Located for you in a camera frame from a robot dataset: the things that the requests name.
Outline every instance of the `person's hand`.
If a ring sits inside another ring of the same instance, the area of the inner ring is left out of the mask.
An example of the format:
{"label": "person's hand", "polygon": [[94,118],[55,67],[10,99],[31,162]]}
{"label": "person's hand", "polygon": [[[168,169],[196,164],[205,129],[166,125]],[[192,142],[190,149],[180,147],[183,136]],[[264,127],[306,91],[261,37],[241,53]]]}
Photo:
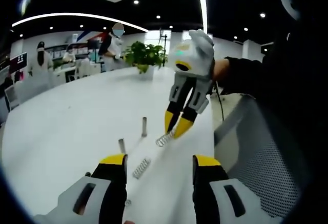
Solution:
{"label": "person's hand", "polygon": [[215,61],[215,66],[213,69],[213,80],[220,81],[224,79],[228,73],[229,69],[229,60],[220,59]]}

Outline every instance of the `ceiling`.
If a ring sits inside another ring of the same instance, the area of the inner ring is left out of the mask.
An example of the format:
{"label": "ceiling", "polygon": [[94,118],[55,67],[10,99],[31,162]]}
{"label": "ceiling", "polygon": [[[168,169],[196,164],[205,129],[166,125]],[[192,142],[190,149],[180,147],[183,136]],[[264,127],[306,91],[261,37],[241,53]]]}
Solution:
{"label": "ceiling", "polygon": [[[7,28],[4,29],[8,37],[5,45],[18,40],[19,35],[24,38],[55,32],[81,30],[102,31],[103,27],[111,27],[112,22],[76,16],[56,16],[36,19],[11,28],[11,24],[23,18],[35,15],[77,12],[107,16],[129,22],[149,30],[159,28],[173,31],[198,29],[202,27],[202,15],[199,0],[123,0],[112,3],[105,0],[32,0],[26,13],[21,17],[17,11],[20,0],[10,0],[6,15]],[[269,43],[274,39],[278,23],[288,19],[280,0],[207,0],[208,33],[233,41],[234,36],[243,42],[251,39],[259,44]],[[140,32],[126,27],[126,33]]]}

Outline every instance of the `white table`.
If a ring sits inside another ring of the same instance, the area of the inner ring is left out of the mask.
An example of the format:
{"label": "white table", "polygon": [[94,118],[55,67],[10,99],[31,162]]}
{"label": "white table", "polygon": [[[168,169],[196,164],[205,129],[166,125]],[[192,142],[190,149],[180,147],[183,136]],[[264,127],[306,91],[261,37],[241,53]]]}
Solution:
{"label": "white table", "polygon": [[[192,155],[214,155],[211,104],[180,139],[160,148],[174,72],[155,70],[153,81],[127,68],[83,78],[51,89],[14,109],[8,117],[2,158],[14,194],[30,215],[46,214],[60,193],[101,159],[120,153],[128,159],[124,220],[142,224],[195,223]],[[140,140],[142,117],[148,136]],[[139,179],[133,170],[152,159]]]}

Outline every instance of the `metal peg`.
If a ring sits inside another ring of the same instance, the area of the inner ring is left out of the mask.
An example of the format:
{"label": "metal peg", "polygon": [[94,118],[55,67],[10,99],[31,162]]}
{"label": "metal peg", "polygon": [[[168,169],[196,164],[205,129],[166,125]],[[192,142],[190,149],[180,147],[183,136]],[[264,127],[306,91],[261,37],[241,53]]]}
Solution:
{"label": "metal peg", "polygon": [[147,136],[147,117],[142,118],[142,137]]}
{"label": "metal peg", "polygon": [[126,154],[126,150],[125,150],[125,145],[124,145],[124,139],[120,138],[118,140],[118,144],[119,144],[119,149],[121,150],[122,154]]}

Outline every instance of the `metal spring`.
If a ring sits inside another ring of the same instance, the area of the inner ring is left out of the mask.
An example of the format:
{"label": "metal spring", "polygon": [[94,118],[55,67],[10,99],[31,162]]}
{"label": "metal spring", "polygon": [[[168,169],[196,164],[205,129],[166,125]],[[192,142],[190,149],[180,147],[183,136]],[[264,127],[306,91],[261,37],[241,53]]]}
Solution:
{"label": "metal spring", "polygon": [[175,131],[171,130],[169,133],[164,134],[162,137],[156,140],[156,144],[159,147],[165,146],[174,136]]}
{"label": "metal spring", "polygon": [[142,160],[142,162],[139,164],[139,166],[136,168],[136,170],[133,171],[133,177],[139,179],[141,175],[146,171],[147,167],[149,166],[151,160],[150,158],[145,158]]}

